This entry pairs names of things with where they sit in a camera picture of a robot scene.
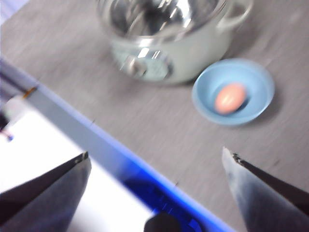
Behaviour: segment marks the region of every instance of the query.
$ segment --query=blue bowl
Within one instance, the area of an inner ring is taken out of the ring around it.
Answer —
[[[245,86],[247,98],[235,112],[221,115],[214,102],[223,87],[231,83]],[[218,61],[198,77],[192,90],[197,110],[210,121],[223,125],[239,125],[258,117],[274,97],[275,84],[270,74],[260,65],[245,59]]]

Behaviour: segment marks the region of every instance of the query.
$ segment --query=black object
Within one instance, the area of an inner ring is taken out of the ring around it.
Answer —
[[[249,232],[309,232],[309,194],[223,150],[230,190]]]
[[[83,153],[0,195],[1,232],[65,232],[84,193],[91,164]]]
[[[0,111],[0,131],[3,130],[3,128],[8,125],[9,120],[5,117],[4,113]]]
[[[181,228],[172,215],[159,213],[146,222],[144,232],[181,232]]]

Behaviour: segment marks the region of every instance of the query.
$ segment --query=stainless steel pot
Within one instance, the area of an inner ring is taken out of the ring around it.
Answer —
[[[245,10],[230,18],[234,3]],[[121,71],[179,83],[224,55],[252,6],[253,0],[100,0],[98,13]]]

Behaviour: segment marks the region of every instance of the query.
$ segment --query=egg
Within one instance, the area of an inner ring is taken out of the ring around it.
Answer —
[[[246,99],[246,89],[242,84],[232,83],[225,86],[215,99],[215,110],[222,114],[230,114],[240,108]]]

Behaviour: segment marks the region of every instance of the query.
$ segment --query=gray table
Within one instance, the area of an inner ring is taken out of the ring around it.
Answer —
[[[192,84],[156,87],[119,73],[95,1],[31,0],[1,27],[1,49],[230,226],[245,231],[221,164],[223,146],[309,191],[309,3],[256,0],[226,57],[273,75],[276,95],[254,122],[223,127],[191,102]]]

